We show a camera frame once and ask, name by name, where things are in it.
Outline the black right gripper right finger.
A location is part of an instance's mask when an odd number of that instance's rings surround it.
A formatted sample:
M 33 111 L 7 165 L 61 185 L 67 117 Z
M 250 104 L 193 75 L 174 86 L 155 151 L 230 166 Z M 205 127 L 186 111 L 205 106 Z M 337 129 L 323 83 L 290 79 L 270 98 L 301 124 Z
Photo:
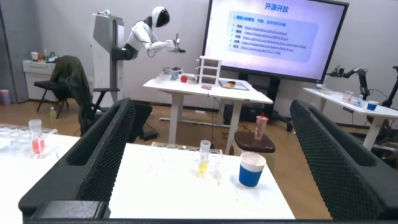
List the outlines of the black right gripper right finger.
M 290 105 L 294 129 L 334 220 L 397 219 L 397 171 L 316 107 Z

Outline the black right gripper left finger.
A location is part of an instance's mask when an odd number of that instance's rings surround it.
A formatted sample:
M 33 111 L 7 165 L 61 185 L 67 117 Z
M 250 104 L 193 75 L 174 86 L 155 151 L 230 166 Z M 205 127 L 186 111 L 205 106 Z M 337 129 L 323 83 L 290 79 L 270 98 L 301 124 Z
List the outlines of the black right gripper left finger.
M 129 98 L 115 103 L 20 199 L 22 218 L 48 201 L 109 203 L 135 115 Z

